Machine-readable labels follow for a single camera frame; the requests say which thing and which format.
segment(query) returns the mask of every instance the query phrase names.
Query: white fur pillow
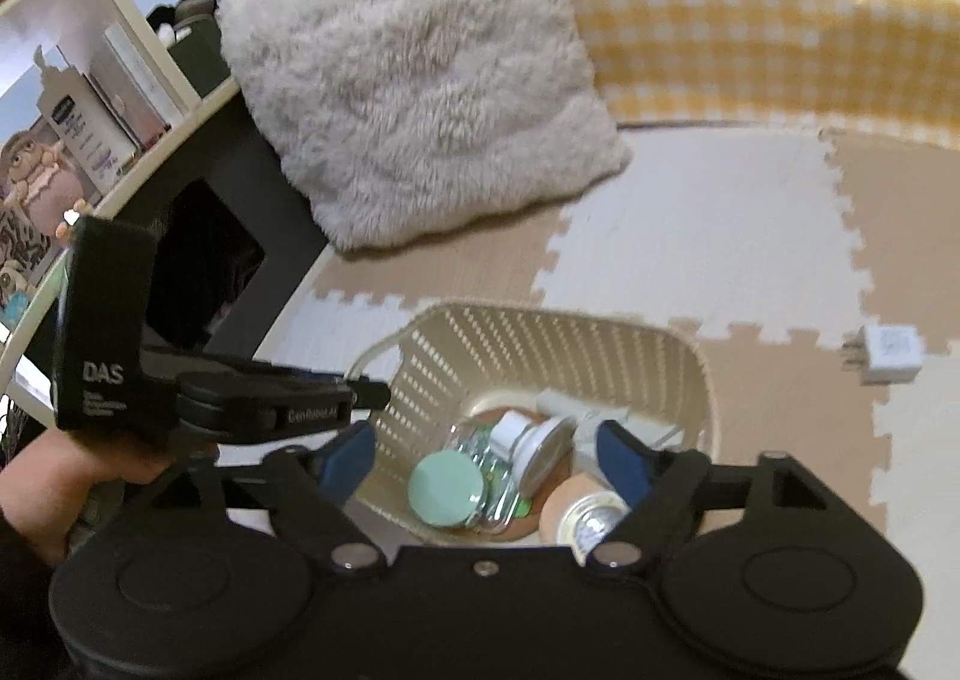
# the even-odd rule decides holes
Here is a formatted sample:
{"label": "white fur pillow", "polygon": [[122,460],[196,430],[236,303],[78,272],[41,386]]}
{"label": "white fur pillow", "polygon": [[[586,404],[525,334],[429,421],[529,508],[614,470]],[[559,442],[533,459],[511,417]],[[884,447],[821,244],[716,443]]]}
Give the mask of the white fur pillow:
{"label": "white fur pillow", "polygon": [[340,249],[579,192],[629,151],[570,0],[223,0],[253,119]]}

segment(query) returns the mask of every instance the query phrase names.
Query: beige plastic basket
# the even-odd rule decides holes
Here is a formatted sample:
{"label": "beige plastic basket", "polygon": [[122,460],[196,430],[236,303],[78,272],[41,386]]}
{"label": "beige plastic basket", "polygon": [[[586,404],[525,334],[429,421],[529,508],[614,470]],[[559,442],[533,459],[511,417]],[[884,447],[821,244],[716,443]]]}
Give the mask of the beige plastic basket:
{"label": "beige plastic basket", "polygon": [[392,400],[373,413],[373,472],[357,498],[432,544],[477,544],[424,525],[407,506],[407,480],[452,422],[494,407],[534,408],[546,388],[683,431],[682,444],[716,456],[709,374],[695,342],[672,330],[540,308],[443,303],[360,356],[350,373],[400,350]]}

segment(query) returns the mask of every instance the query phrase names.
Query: robotic arm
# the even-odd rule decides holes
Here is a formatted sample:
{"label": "robotic arm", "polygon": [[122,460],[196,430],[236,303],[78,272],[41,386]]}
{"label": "robotic arm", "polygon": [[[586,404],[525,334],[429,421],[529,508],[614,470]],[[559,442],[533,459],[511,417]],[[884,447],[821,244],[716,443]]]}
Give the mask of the robotic arm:
{"label": "robotic arm", "polygon": [[[382,408],[385,385],[184,354],[141,364],[139,302],[109,314],[109,336],[78,334],[104,314],[85,302],[97,298],[89,272],[123,274],[111,263],[123,255],[130,301],[152,254],[147,241],[145,257],[125,242],[147,238],[118,223],[80,225],[61,299],[61,425],[233,442],[343,430],[320,450],[289,447],[256,466],[180,464],[71,555],[50,607],[84,676],[901,677],[923,608],[918,576],[785,453],[718,466],[604,424],[599,463],[632,512],[584,567],[565,547],[409,546],[388,563],[340,510],[373,467],[373,429],[348,425],[349,410]],[[147,366],[154,357],[166,377]],[[235,525],[229,507],[266,509],[275,536]],[[741,522],[698,535],[705,512],[731,508],[744,509]]]}

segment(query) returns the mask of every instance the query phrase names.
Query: yellow gingham fabric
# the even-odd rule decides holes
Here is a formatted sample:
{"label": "yellow gingham fabric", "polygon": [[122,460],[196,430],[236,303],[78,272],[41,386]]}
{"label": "yellow gingham fabric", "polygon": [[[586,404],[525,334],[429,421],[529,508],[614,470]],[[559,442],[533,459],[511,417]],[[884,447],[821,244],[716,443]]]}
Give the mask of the yellow gingham fabric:
{"label": "yellow gingham fabric", "polygon": [[573,0],[622,123],[760,121],[960,148],[960,0]]}

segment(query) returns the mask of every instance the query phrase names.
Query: white charger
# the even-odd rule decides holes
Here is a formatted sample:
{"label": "white charger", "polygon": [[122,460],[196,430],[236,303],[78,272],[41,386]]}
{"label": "white charger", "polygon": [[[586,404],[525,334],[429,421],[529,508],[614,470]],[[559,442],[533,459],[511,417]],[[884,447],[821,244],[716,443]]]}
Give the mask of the white charger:
{"label": "white charger", "polygon": [[925,357],[916,326],[865,325],[844,349],[856,351],[848,363],[860,367],[864,384],[912,383]]}

